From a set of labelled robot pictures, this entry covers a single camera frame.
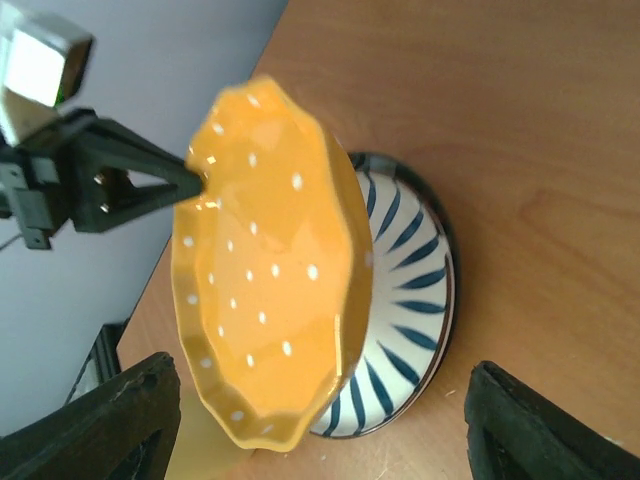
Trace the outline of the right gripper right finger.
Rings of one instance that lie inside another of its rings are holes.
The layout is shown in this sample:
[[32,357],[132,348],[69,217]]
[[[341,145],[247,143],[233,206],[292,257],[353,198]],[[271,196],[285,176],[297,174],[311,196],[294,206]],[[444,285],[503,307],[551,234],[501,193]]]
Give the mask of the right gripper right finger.
[[474,479],[637,479],[639,458],[491,361],[472,372],[464,404]]

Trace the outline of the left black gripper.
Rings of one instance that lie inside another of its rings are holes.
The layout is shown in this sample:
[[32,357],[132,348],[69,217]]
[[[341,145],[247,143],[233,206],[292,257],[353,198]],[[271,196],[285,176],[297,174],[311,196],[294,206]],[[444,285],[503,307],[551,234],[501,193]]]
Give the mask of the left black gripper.
[[25,246],[51,250],[71,218],[104,233],[203,192],[184,161],[91,109],[61,119],[62,173],[55,156],[1,139],[1,218],[14,218]]

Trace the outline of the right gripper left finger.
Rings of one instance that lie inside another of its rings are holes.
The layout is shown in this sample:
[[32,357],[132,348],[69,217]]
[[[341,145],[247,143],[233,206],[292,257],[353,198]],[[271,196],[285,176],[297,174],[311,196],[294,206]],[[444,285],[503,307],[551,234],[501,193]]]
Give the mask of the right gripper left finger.
[[155,353],[1,439],[3,479],[163,479],[180,424],[173,358]]

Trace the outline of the yellow plate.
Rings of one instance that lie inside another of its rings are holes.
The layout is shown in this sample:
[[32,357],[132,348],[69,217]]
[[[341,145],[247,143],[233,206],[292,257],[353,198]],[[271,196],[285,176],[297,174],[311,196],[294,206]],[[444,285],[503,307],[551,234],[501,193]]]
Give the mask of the yellow plate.
[[220,92],[174,211],[177,330],[199,398],[244,449],[292,450],[354,374],[373,245],[355,169],[271,77]]

